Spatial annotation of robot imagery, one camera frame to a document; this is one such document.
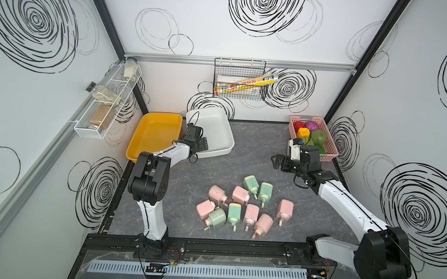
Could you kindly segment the white plastic storage tray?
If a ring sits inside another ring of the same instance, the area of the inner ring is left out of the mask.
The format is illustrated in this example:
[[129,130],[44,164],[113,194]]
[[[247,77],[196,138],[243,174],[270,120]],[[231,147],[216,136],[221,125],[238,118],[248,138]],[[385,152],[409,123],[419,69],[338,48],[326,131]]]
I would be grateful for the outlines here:
[[187,122],[203,129],[203,137],[207,138],[208,150],[196,153],[198,158],[211,158],[229,154],[235,141],[228,122],[228,117],[222,108],[210,107],[188,111]]

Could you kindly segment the yellow plastic storage tray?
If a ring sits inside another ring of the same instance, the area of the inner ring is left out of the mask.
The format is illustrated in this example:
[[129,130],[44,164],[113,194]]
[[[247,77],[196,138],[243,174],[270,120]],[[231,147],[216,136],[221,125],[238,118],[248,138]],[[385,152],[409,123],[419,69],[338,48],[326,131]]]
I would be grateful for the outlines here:
[[136,163],[142,152],[154,153],[170,147],[179,139],[183,118],[179,114],[148,113],[134,132],[125,153],[126,158]]

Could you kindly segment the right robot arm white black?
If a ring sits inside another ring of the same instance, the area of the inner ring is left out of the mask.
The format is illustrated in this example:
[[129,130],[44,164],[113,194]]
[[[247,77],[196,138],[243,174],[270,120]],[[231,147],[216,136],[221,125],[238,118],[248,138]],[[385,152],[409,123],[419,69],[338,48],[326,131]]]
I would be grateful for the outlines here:
[[409,239],[399,227],[376,217],[345,189],[336,175],[322,167],[314,146],[298,146],[290,155],[271,157],[274,169],[303,181],[342,217],[359,244],[325,234],[309,236],[305,256],[311,262],[332,260],[354,270],[361,279],[409,279],[416,273],[410,259]]

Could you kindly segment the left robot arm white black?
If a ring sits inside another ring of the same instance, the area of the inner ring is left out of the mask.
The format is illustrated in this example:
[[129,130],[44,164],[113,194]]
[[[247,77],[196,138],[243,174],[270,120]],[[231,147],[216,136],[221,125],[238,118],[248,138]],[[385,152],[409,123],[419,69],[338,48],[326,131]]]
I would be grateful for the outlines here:
[[142,248],[156,256],[167,254],[169,231],[164,219],[163,202],[168,189],[171,167],[178,162],[197,156],[208,150],[204,129],[193,123],[187,124],[182,139],[159,152],[140,153],[127,182],[128,192],[140,208],[144,224]]

